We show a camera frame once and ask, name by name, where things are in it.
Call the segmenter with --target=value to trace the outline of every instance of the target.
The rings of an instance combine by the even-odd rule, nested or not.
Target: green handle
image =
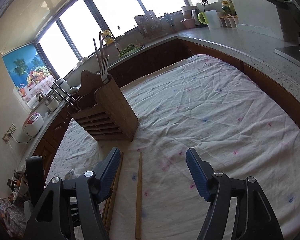
[[[206,17],[206,14],[205,14],[204,12],[201,12],[201,13],[198,14],[198,20],[199,20],[201,23],[203,23],[203,24],[208,24],[208,23],[209,23],[209,21],[208,21],[208,19],[207,19],[207,17]]]

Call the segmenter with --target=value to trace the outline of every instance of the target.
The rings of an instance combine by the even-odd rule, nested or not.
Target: palm tree picture
[[[31,63],[34,67],[39,67],[41,65],[40,59],[38,57],[34,57]]]
[[[23,76],[24,74],[28,74],[27,70],[28,70],[28,65],[25,62],[25,59],[19,59],[17,58],[14,62],[13,62],[16,67],[13,70],[18,76]]]

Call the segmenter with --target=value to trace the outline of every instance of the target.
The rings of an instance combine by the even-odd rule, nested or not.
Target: kitchen counter
[[[295,43],[237,29],[219,28],[209,30],[208,28],[200,28],[170,34],[145,44],[142,49],[110,65],[108,70],[119,66],[136,55],[174,39],[191,41],[242,60],[278,82],[300,102],[300,67],[274,53],[274,48],[293,46]],[[32,156],[49,125],[65,105],[66,102],[62,101],[58,109],[44,122],[39,133],[30,141],[20,161],[18,171],[24,171],[25,159]]]

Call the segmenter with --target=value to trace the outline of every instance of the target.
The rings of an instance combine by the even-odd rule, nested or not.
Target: green basket
[[[129,56],[130,54],[135,53],[136,51],[138,51],[139,49],[142,49],[143,47],[144,47],[144,45],[139,46],[139,47],[137,47],[137,48],[135,48],[133,50],[130,50],[129,52],[127,52],[127,53],[123,54],[122,56],[120,56],[119,59],[122,59],[124,57]]]

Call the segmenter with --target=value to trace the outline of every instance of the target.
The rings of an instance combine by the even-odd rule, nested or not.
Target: faucet
[[[104,36],[104,37],[102,38],[102,40],[101,40],[101,41],[102,41],[102,47],[104,47],[104,46],[103,46],[103,41],[104,41],[105,38],[113,39],[113,40],[114,40],[114,45],[115,45],[115,47],[117,48],[117,50],[118,50],[119,52],[122,50],[120,44],[117,43],[117,42],[115,41],[114,37],[112,37],[112,36],[110,36],[110,35]]]

